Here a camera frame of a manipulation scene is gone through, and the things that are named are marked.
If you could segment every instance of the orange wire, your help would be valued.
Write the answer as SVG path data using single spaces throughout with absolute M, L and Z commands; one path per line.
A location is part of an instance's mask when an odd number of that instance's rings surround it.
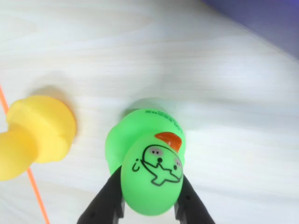
M 4 93 L 3 93 L 3 90 L 1 88 L 1 85 L 0 85 L 0 101 L 1 101 L 4 113 L 7 114 L 7 112 L 8 112 L 8 105 L 7 105 L 7 101 L 6 101 L 5 97 L 4 97 Z M 40 209 L 42 211 L 43 218 L 44 218 L 46 224 L 50 224 L 50 221 L 49 221 L 49 218 L 47 216 L 47 212 L 46 212 L 45 206 L 44 206 L 43 201 L 42 201 L 42 197 L 41 197 L 41 195 L 39 193 L 36 181 L 34 180 L 34 177 L 33 177 L 33 174 L 32 174 L 32 171 L 31 171 L 30 167 L 27 169 L 27 174 L 28 174 L 30 183 L 32 185 L 33 191 L 34 191 L 34 193 L 36 195 L 36 199 L 37 199 L 37 202 L 39 204 L 39 207 L 40 207 Z

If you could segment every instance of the white wooden table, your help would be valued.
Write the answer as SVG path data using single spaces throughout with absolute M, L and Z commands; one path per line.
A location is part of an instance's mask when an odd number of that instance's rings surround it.
M 185 175 L 217 224 L 299 223 L 299 62 L 199 0 L 0 0 L 0 84 L 67 101 L 78 136 L 32 166 L 52 224 L 109 177 L 108 131 L 141 98 L 185 128 Z M 0 111 L 0 131 L 6 130 Z M 1 224 L 43 224 L 26 174 L 0 182 Z M 178 224 L 174 211 L 121 224 Z

